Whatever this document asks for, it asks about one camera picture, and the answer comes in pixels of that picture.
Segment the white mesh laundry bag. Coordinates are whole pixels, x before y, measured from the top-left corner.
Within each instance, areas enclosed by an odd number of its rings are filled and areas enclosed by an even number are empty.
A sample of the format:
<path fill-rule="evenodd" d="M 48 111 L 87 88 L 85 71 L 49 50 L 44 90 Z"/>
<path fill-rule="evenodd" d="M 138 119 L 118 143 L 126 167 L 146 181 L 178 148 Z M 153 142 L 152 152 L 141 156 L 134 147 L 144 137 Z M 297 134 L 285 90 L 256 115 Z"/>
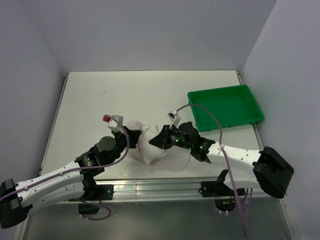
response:
<path fill-rule="evenodd" d="M 128 155 L 145 165 L 160 163 L 170 171 L 182 171 L 190 163 L 190 153 L 181 148 L 164 150 L 149 144 L 149 140 L 156 137 L 160 130 L 157 125 L 145 125 L 140 121 L 131 120 L 127 127 L 130 130 L 141 130 L 136 148 L 130 149 Z"/>

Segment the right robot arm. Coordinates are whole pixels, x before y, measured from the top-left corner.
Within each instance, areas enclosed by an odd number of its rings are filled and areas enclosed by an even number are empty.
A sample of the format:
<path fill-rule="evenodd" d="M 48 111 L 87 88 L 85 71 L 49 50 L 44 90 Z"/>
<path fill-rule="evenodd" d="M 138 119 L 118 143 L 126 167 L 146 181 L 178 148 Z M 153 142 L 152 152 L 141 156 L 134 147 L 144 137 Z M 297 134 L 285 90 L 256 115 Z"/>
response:
<path fill-rule="evenodd" d="M 179 127 L 164 125 L 148 143 L 162 150 L 171 147 L 187 149 L 199 162 L 225 165 L 226 176 L 216 183 L 216 189 L 222 195 L 237 187 L 261 189 L 271 197 L 282 199 L 295 172 L 272 147 L 251 150 L 219 144 L 202 137 L 191 122 L 182 123 Z"/>

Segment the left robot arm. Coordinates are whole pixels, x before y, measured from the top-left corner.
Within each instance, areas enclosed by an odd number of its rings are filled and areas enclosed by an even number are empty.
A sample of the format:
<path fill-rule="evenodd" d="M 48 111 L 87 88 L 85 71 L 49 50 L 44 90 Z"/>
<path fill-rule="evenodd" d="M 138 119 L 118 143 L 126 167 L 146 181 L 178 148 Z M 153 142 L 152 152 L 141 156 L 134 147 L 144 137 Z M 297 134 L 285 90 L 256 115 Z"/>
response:
<path fill-rule="evenodd" d="M 103 137 L 87 152 L 64 167 L 20 182 L 7 179 L 0 184 L 0 226 L 23 222 L 32 211 L 55 203 L 91 200 L 98 193 L 94 177 L 124 159 L 137 146 L 141 130 L 121 127 Z"/>

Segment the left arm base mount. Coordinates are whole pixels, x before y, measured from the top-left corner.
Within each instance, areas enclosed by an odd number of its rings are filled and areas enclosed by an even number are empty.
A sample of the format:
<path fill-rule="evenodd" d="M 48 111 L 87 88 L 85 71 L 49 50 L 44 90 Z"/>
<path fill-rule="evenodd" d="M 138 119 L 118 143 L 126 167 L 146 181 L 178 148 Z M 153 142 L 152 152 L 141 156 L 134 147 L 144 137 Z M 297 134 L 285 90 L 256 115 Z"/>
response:
<path fill-rule="evenodd" d="M 91 221 L 99 221 L 108 218 L 111 215 L 111 209 L 102 204 L 102 201 L 110 201 L 113 199 L 114 186 L 112 184 L 97 185 L 95 189 L 86 191 L 79 198 L 78 213 L 83 218 L 88 218 Z M 91 215 L 96 215 L 99 210 L 105 209 L 108 211 L 107 216 L 94 218 Z"/>

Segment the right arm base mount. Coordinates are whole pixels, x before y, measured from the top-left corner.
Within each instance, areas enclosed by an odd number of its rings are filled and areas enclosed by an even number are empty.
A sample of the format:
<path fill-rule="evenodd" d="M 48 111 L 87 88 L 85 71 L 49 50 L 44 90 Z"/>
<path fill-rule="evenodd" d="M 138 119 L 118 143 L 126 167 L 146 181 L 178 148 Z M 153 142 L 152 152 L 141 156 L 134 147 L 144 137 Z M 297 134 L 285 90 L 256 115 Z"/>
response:
<path fill-rule="evenodd" d="M 231 212 L 236 209 L 236 196 L 234 191 L 223 182 L 202 181 L 198 193 L 203 198 L 222 198 L 215 199 L 215 207 L 222 212 Z"/>

